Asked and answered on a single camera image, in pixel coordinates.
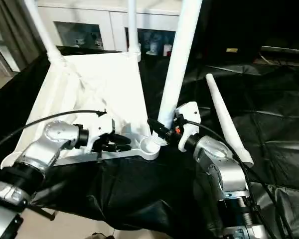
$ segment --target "table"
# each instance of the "table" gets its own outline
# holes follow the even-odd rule
[[[93,50],[61,49],[62,54]],[[23,125],[49,63],[40,56],[0,90],[0,139]],[[168,59],[144,57],[140,73],[148,116],[156,119]],[[207,84],[213,73],[255,171],[269,185],[295,238],[299,238],[299,68],[266,65],[207,67],[191,60],[179,105],[197,101],[202,123],[221,133]],[[13,151],[17,137],[0,148],[0,162]],[[251,177],[253,192],[275,234],[281,232],[269,197]],[[174,238],[209,238],[215,228],[206,178],[189,153],[163,147],[155,161],[140,157],[53,167],[36,206],[95,220],[119,230],[146,228]]]

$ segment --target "curtain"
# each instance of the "curtain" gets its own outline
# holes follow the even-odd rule
[[[20,70],[44,50],[31,25],[33,23],[29,21],[27,9],[21,1],[0,0],[0,32]]]

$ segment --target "glass cabinet door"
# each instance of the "glass cabinet door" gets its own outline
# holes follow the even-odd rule
[[[125,27],[127,47],[129,47],[129,29]],[[175,31],[138,29],[141,53],[152,56],[170,56]]]
[[[104,50],[100,27],[96,24],[54,22],[63,46]]]
[[[38,9],[55,45],[115,50],[108,11],[57,7]]]
[[[128,15],[125,12],[111,12],[110,16],[116,50],[127,51]],[[137,13],[136,17],[142,54],[170,55],[179,16]]]

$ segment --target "white rod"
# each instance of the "white rod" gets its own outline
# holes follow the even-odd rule
[[[45,49],[47,51],[47,55],[49,57],[49,60],[61,60],[62,61],[62,55],[59,52],[59,50],[56,48],[54,43],[52,42],[44,24],[40,17],[39,11],[37,9],[37,6],[34,2],[34,0],[24,0],[25,5],[29,11],[29,14],[34,22],[34,25],[39,32],[39,35],[41,37],[41,40],[45,46]]]
[[[244,148],[243,143],[241,142],[213,75],[207,74],[206,80],[226,141],[233,147],[241,161],[246,163],[249,167],[252,167],[254,162],[250,153]]]
[[[128,2],[128,17],[129,17],[129,52],[140,54],[138,28],[136,25],[136,0]]]
[[[158,121],[167,128],[173,121],[201,4],[202,0],[183,0],[158,114]]]

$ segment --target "robotic arm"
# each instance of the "robotic arm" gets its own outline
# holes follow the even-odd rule
[[[42,136],[25,149],[12,167],[3,168],[0,174],[0,239],[15,238],[23,222],[20,213],[40,188],[62,150],[84,147],[85,152],[100,152],[104,148],[120,151],[113,144],[103,144],[107,142],[104,139],[108,135],[113,138],[113,119],[103,114],[98,117],[97,123],[93,132],[89,132],[81,125],[50,122]],[[128,145],[123,147],[123,150],[129,149]]]
[[[209,176],[214,191],[218,213],[223,223],[225,239],[267,239],[264,226],[258,219],[258,208],[252,204],[244,172],[233,159],[230,149],[209,136],[201,137],[199,127],[186,123],[200,123],[196,102],[189,102],[176,109],[175,127],[148,119],[150,127],[159,137],[182,152],[193,153],[194,160]]]

